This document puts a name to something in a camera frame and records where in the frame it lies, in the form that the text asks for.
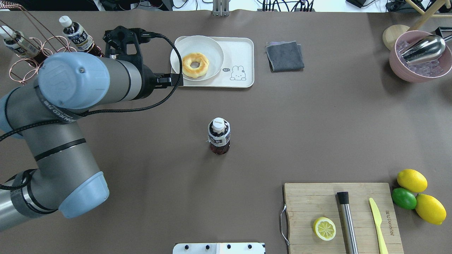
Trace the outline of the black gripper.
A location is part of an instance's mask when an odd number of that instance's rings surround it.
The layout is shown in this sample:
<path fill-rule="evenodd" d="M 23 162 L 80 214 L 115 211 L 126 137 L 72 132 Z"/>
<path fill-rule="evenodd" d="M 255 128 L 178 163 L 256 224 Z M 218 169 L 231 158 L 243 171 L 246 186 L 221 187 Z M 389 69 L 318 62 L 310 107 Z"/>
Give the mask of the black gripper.
<path fill-rule="evenodd" d="M 177 81 L 179 84 L 177 86 L 183 86 L 183 75 L 179 73 L 155 73 L 155 79 L 152 80 L 152 84 L 155 89 L 165 89 L 169 86 L 176 86 Z"/>

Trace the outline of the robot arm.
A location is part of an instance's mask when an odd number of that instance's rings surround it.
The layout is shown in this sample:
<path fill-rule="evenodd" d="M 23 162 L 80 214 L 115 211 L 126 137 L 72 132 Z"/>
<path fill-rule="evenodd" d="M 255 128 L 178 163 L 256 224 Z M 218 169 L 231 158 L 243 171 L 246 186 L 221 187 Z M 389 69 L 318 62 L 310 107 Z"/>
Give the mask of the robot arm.
<path fill-rule="evenodd" d="M 108 199 L 109 189 L 77 120 L 91 108 L 147 97 L 158 86 L 176 88 L 182 74 L 154 74 L 136 62 L 56 53 L 28 84 L 1 99 L 1 129 L 24 139 L 37 163 L 1 186 L 1 230 L 60 211 L 80 216 Z"/>

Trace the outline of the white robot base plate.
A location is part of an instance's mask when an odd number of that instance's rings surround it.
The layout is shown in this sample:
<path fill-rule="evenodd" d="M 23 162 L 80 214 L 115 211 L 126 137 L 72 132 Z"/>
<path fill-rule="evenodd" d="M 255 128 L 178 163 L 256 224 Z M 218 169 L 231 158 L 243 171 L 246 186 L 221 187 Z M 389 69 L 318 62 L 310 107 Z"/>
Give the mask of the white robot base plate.
<path fill-rule="evenodd" d="M 179 243 L 173 247 L 173 254 L 265 254 L 265 243 Z"/>

